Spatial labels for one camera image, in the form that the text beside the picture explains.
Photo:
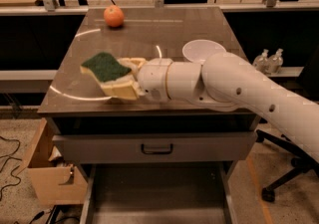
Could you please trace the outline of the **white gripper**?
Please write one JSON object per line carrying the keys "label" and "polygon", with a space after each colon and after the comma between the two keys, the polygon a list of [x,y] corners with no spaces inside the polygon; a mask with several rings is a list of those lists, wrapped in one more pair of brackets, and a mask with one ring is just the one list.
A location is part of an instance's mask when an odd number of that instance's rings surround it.
{"label": "white gripper", "polygon": [[166,74],[172,59],[155,58],[147,62],[145,58],[119,58],[118,62],[130,68],[134,76],[138,75],[138,83],[129,79],[101,84],[106,96],[134,101],[140,97],[142,89],[144,97],[151,102],[168,101]]}

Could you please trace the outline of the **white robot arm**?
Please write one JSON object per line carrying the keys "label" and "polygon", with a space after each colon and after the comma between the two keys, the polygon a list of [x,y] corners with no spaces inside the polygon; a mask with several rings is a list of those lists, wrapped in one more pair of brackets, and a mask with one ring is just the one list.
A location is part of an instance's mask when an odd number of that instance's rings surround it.
{"label": "white robot arm", "polygon": [[221,112],[246,108],[319,161],[319,105],[279,86],[234,54],[213,54],[201,64],[106,54],[100,65],[103,91],[110,97],[179,100]]}

